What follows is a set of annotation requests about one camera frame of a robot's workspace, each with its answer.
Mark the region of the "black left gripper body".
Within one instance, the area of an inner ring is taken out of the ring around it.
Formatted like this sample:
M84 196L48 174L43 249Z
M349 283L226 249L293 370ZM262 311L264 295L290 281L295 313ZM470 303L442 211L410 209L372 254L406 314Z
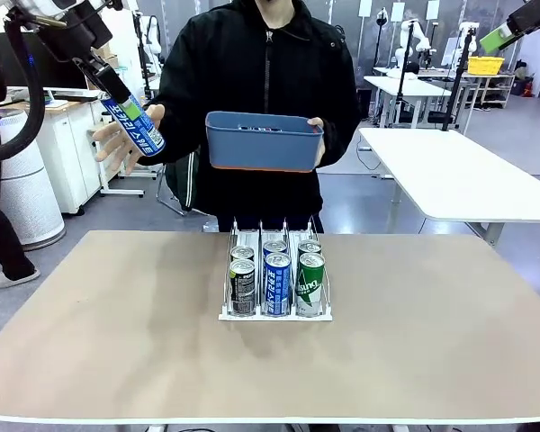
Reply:
M41 26L41 42L59 61L90 63L94 50L100 49L112 33L103 21L101 11L109 4L76 4L59 18L65 27Z

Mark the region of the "person's right hand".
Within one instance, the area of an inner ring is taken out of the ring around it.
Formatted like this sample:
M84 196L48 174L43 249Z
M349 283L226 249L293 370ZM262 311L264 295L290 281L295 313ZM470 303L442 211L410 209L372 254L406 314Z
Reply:
M118 169L120 165L125 164L127 174L130 174L137 164L152 166L167 161L166 148L154 157L144 156L116 121L96 130L93 140L102 145L95 155L95 160L104 162L110 158L112 169Z

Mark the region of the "person's left hand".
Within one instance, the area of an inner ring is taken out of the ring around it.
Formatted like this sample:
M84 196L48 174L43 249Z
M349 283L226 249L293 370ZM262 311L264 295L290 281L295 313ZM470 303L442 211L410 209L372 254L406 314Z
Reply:
M321 118L314 117L314 118L308 119L308 124L314 129L320 129L321 132L324 132L324 122ZM325 137L324 134L322 134L320 137L319 146L317 149L317 155L316 155L315 164L314 164L315 168L317 168L320 165L320 162L326 152L324 137Z

